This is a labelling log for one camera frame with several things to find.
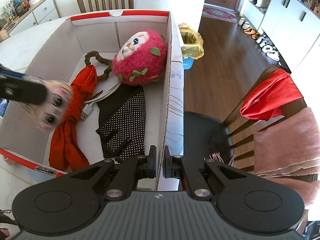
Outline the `blue tissue pack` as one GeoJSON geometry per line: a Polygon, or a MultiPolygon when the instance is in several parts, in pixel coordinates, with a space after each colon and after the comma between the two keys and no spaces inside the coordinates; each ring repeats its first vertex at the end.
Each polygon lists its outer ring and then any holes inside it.
{"type": "Polygon", "coordinates": [[[0,117],[2,118],[5,114],[9,101],[7,99],[0,99],[0,117]]]}

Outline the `wooden chair beside table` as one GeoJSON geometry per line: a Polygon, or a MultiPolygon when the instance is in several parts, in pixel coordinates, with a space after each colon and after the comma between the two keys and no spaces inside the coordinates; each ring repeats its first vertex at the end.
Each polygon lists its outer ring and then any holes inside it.
{"type": "MultiPolygon", "coordinates": [[[[246,96],[277,69],[279,68],[274,66],[267,67],[246,96]]],[[[252,120],[240,114],[246,96],[223,121],[194,112],[185,112],[184,155],[195,167],[201,168],[205,160],[211,159],[254,174],[254,133],[265,131],[308,107],[302,97],[281,106],[283,115],[267,121],[252,120]]],[[[319,182],[317,175],[291,178],[308,183],[319,182]]]]}

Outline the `red patterned doormat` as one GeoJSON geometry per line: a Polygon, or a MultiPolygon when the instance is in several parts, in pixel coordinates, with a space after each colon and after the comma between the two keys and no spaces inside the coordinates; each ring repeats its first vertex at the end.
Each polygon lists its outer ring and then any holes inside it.
{"type": "Polygon", "coordinates": [[[234,10],[211,4],[203,6],[202,16],[234,24],[237,24],[239,20],[234,10]]]}

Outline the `pink strawberry plush toy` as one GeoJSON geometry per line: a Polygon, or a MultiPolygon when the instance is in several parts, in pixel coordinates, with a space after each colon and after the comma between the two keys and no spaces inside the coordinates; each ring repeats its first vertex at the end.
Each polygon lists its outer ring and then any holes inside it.
{"type": "Polygon", "coordinates": [[[139,31],[114,56],[112,70],[126,85],[144,86],[157,82],[165,71],[167,53],[164,34],[153,30],[139,31]]]}

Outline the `black dotted glove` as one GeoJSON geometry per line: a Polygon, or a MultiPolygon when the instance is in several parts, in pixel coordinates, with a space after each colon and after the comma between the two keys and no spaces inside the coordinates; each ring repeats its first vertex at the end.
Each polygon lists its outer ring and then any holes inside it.
{"type": "Polygon", "coordinates": [[[96,133],[104,158],[123,163],[129,157],[144,155],[146,101],[143,87],[122,84],[97,106],[96,133]]]}

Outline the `pink towel on chair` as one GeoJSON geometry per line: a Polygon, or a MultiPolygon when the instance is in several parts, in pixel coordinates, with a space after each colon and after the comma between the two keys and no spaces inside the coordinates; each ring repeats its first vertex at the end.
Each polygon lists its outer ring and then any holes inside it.
{"type": "Polygon", "coordinates": [[[298,192],[306,209],[319,203],[319,182],[291,178],[319,174],[319,126],[309,107],[254,133],[254,174],[298,192]]]}

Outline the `red scarf with doll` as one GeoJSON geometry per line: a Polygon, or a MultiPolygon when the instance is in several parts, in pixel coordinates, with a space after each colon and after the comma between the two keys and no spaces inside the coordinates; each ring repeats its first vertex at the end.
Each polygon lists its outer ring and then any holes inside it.
{"type": "Polygon", "coordinates": [[[76,171],[89,166],[77,143],[76,124],[81,118],[84,101],[92,97],[97,84],[97,71],[91,64],[79,72],[71,85],[57,81],[46,83],[52,95],[47,106],[52,112],[44,115],[42,126],[55,128],[50,142],[50,167],[76,171]]]}

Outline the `white wooden sideboard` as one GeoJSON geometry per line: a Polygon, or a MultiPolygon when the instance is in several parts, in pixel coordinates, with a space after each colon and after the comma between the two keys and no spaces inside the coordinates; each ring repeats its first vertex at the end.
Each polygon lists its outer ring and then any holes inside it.
{"type": "Polygon", "coordinates": [[[32,5],[29,10],[12,22],[13,27],[5,29],[10,37],[52,20],[60,18],[55,0],[41,0],[32,5]]]}

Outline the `cardboard box on sideboard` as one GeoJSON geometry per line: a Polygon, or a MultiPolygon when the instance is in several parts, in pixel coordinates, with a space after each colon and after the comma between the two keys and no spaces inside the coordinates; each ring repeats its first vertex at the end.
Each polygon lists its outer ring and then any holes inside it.
{"type": "Polygon", "coordinates": [[[10,35],[8,34],[8,32],[5,29],[0,31],[0,42],[5,41],[9,37],[10,37],[10,35]]]}

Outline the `red cardboard shoe box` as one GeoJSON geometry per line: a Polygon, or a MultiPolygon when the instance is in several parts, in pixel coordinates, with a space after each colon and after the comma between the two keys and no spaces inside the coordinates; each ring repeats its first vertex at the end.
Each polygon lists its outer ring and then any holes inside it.
{"type": "MultiPolygon", "coordinates": [[[[1,43],[1,63],[11,70],[71,83],[84,68],[84,56],[96,50],[113,58],[121,46],[141,30],[164,34],[168,44],[165,73],[144,87],[146,99],[145,148],[157,147],[161,158],[175,126],[169,113],[173,93],[183,90],[181,35],[171,13],[157,10],[110,10],[58,18],[1,43]]],[[[11,102],[1,120],[1,182],[11,178],[23,187],[60,176],[48,163],[51,135],[36,128],[33,118],[17,102],[11,102]]]]}

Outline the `red cloth on chair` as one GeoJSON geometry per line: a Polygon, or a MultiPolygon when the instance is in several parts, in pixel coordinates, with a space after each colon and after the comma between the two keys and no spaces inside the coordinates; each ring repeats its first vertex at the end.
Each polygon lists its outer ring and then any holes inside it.
{"type": "Polygon", "coordinates": [[[240,114],[248,119],[267,121],[283,115],[281,106],[302,97],[290,74],[277,69],[246,96],[240,114]]]}

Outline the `yellow bag trash bin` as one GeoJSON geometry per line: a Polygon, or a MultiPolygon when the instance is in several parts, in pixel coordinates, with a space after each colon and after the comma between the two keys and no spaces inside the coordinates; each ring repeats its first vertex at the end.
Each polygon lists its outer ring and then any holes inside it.
{"type": "Polygon", "coordinates": [[[183,68],[188,70],[193,66],[195,60],[204,56],[203,38],[200,33],[191,29],[186,23],[182,23],[178,27],[182,37],[183,68]]]}

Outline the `row of shoes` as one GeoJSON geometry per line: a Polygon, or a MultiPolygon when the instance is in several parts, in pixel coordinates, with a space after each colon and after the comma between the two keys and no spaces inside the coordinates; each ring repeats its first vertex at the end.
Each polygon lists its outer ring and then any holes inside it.
{"type": "Polygon", "coordinates": [[[261,51],[268,58],[272,59],[283,68],[286,66],[280,52],[266,34],[261,34],[256,31],[244,17],[239,18],[238,25],[243,29],[246,35],[249,35],[253,40],[255,40],[256,44],[261,48],[261,51]]]}

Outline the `white wall cabinet unit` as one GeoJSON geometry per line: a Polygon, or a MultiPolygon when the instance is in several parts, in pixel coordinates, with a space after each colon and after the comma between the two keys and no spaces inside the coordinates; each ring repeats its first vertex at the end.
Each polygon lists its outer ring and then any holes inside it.
{"type": "Polygon", "coordinates": [[[243,16],[287,67],[319,67],[319,0],[247,0],[243,16]]]}

